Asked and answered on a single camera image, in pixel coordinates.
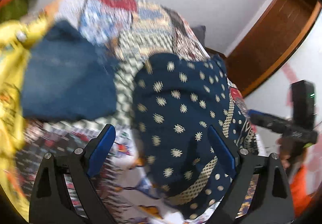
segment blue garment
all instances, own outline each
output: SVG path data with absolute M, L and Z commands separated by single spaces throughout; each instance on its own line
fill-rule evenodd
M 116 110 L 118 62 L 67 21 L 55 24 L 31 50 L 21 106 L 25 118 L 94 120 Z
M 223 60 L 151 56 L 135 77 L 135 123 L 151 169 L 167 201 L 194 219 L 227 191 L 225 174 L 207 129 L 215 125 L 238 147 L 257 154 L 255 134 L 231 97 Z

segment polka dot fabric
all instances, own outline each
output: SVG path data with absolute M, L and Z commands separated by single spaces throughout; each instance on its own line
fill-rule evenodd
M 218 56 L 191 62 L 155 54 L 135 83 L 135 125 L 149 176 L 171 206 L 194 219 L 231 183 L 208 141 L 208 127 L 216 125 L 237 146 L 258 153 L 250 124 L 230 95 L 225 64 Z

